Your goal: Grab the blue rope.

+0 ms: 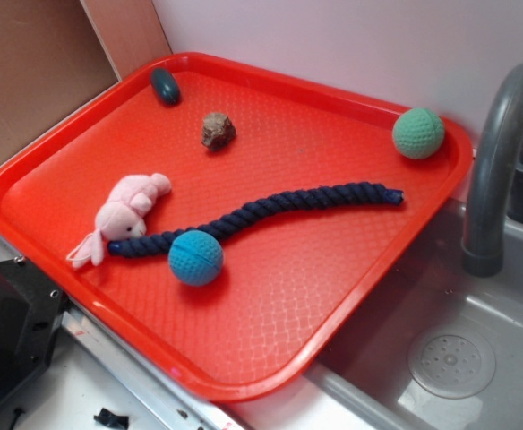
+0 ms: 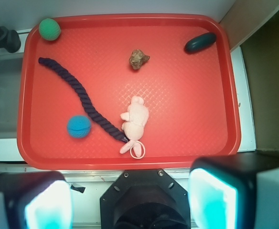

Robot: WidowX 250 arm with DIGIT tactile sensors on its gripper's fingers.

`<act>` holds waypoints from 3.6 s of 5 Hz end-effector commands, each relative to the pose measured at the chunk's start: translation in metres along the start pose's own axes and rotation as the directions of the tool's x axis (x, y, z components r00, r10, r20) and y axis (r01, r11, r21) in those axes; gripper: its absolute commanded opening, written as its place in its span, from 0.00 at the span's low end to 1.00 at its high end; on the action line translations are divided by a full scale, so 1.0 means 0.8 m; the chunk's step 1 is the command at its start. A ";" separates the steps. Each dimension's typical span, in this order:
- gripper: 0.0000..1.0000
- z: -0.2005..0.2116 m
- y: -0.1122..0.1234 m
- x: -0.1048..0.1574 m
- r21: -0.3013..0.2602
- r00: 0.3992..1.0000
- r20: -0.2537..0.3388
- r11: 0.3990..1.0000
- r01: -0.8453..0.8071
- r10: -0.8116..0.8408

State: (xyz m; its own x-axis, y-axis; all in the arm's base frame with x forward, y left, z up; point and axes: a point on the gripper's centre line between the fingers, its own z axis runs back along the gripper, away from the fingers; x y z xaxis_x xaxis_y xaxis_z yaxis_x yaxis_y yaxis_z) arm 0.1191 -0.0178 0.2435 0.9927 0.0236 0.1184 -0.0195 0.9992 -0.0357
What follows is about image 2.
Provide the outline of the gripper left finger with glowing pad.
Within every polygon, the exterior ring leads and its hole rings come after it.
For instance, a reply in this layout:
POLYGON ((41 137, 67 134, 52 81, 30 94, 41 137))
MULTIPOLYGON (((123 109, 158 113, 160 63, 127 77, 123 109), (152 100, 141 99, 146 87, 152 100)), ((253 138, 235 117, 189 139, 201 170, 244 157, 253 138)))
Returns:
POLYGON ((0 173, 0 229, 70 229, 73 215, 60 172, 0 173))

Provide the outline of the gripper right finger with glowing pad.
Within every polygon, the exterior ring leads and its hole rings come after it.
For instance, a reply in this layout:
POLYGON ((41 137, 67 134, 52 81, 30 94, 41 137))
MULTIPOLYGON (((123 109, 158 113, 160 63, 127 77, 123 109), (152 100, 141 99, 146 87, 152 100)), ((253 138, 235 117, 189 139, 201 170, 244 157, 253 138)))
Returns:
POLYGON ((200 157, 188 189, 201 229, 279 229, 279 152, 200 157))

